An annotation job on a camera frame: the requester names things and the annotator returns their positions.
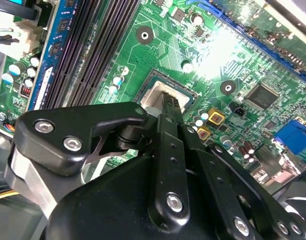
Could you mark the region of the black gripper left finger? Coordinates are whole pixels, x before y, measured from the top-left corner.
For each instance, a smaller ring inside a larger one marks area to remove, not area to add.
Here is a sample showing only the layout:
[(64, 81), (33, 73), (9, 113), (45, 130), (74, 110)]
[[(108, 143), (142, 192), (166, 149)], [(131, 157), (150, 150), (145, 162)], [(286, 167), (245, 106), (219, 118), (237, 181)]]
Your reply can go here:
[(154, 161), (149, 217), (176, 232), (190, 217), (182, 124), (178, 99), (166, 92), (146, 107), (123, 102), (29, 111), (14, 135), (14, 173), (26, 184), (19, 192), (50, 217), (82, 185), (85, 165), (136, 150)]

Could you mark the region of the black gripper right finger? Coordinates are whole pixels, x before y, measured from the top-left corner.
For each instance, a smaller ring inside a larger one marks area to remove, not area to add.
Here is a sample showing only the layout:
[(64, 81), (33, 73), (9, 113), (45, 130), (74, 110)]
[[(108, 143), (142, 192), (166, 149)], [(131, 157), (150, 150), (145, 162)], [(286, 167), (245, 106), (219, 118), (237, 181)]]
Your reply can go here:
[(205, 147), (184, 124), (173, 96), (170, 113), (180, 124), (187, 159), (201, 181), (219, 239), (306, 239), (305, 221), (288, 213), (223, 147)]

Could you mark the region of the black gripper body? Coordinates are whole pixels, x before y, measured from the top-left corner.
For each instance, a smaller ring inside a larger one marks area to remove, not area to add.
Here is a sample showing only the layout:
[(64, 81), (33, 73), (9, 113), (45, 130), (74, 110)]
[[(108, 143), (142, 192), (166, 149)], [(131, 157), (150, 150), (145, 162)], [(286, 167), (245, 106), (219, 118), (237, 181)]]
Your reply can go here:
[(45, 240), (228, 240), (196, 175), (187, 174), (190, 219), (178, 232), (148, 215), (155, 160), (137, 157), (72, 191), (53, 210)]

